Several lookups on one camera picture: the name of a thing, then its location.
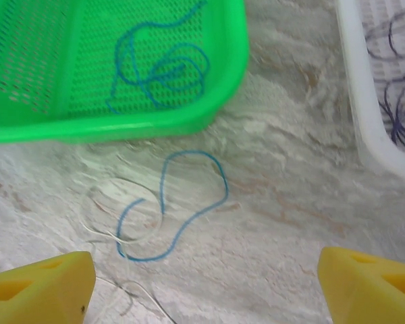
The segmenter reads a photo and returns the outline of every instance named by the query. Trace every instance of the marble surface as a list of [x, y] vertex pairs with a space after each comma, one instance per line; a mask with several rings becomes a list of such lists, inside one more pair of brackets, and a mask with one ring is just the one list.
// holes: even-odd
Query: marble surface
[[[188, 137], [68, 146], [0, 146], [0, 271], [73, 250], [98, 274], [151, 289], [177, 323], [330, 323], [316, 266], [338, 245], [405, 262], [405, 182], [358, 161], [332, 0], [246, 0], [251, 60], [237, 95], [209, 129]], [[226, 204], [196, 221], [158, 263], [119, 258], [84, 216], [113, 230], [138, 196], [125, 232], [155, 226], [164, 158], [201, 149], [222, 163]], [[180, 224], [222, 195], [214, 165], [180, 158], [167, 177], [159, 234], [128, 252], [163, 252]], [[168, 323], [142, 297], [99, 282], [86, 323]]]

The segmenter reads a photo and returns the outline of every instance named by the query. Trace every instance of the perforated basket bottom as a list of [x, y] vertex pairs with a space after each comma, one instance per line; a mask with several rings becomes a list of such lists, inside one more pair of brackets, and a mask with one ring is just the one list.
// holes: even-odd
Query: perforated basket bottom
[[[405, 10], [405, 0], [359, 0], [359, 3], [365, 32], [390, 20], [396, 13]], [[396, 34], [394, 41], [396, 42], [396, 49], [400, 53], [405, 53], [405, 31]], [[368, 46], [369, 49], [379, 56], [394, 56], [392, 50], [390, 49], [387, 37], [372, 40], [368, 43]], [[371, 58], [369, 59], [371, 60], [373, 77], [376, 80], [391, 80], [394, 78], [399, 78], [405, 73], [405, 60], [382, 62]], [[402, 90], [402, 87], [403, 85], [401, 84], [394, 86], [392, 91], [389, 92], [389, 101], [393, 103], [394, 107], [396, 106], [395, 102]], [[385, 84], [382, 82], [376, 82], [375, 88], [379, 100], [383, 102]], [[381, 115], [384, 120], [385, 129], [387, 130], [387, 133], [390, 134], [392, 131], [392, 123], [390, 122], [389, 116], [382, 110]]]
[[[0, 92], [12, 102], [56, 117], [111, 114], [105, 101], [110, 97], [115, 75], [114, 53], [119, 37], [141, 22], [174, 22], [197, 2], [8, 0], [0, 22]], [[136, 65], [142, 77], [178, 43], [204, 49], [202, 10], [181, 26], [145, 28], [136, 33]], [[204, 68], [204, 57], [198, 51], [187, 48], [178, 55]], [[122, 70], [127, 78], [136, 79], [129, 58]], [[186, 68], [168, 85], [182, 87], [198, 78], [195, 70]], [[149, 87], [154, 98], [174, 107], [194, 100], [200, 91], [194, 87], [172, 92], [156, 82]], [[123, 81], [118, 82], [110, 103], [120, 113], [157, 110], [140, 87]]]

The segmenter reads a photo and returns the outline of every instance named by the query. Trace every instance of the yellow object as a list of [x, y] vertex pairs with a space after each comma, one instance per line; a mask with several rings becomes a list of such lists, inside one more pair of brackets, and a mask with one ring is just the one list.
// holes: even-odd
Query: yellow object
[[405, 264], [324, 248], [318, 277], [334, 324], [405, 324]]
[[96, 274], [88, 252], [0, 273], [0, 324], [82, 324]]

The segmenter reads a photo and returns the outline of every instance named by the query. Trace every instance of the white plastic basket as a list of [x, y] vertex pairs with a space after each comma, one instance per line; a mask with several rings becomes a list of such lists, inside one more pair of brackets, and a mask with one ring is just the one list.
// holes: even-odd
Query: white plastic basket
[[[381, 87], [374, 83], [374, 76], [385, 80], [399, 77], [405, 72], [405, 62], [374, 62], [365, 40], [370, 28], [389, 20], [402, 9], [405, 9], [405, 0], [337, 0], [358, 155], [362, 164], [372, 171], [387, 170], [405, 179], [405, 150], [396, 146], [387, 134], [390, 129], [383, 122], [378, 103], [377, 93]], [[405, 35], [402, 36], [402, 46], [405, 46]], [[377, 47], [381, 55], [391, 53], [384, 42]]]

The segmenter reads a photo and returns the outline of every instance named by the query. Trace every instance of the green plastic basket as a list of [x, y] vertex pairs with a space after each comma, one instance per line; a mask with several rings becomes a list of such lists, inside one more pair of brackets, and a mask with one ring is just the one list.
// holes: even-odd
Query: green plastic basket
[[[141, 88], [118, 83], [111, 105], [117, 40], [141, 22], [169, 23], [197, 0], [0, 0], [0, 142], [98, 142], [182, 135], [207, 127], [233, 95], [249, 56], [244, 0], [207, 0], [176, 28], [135, 36], [136, 62], [147, 74], [180, 42], [199, 46], [211, 68], [203, 96], [152, 84], [155, 107]], [[201, 62], [196, 54], [193, 59]], [[125, 73], [133, 73], [129, 62]], [[194, 73], [180, 76], [194, 82]]]

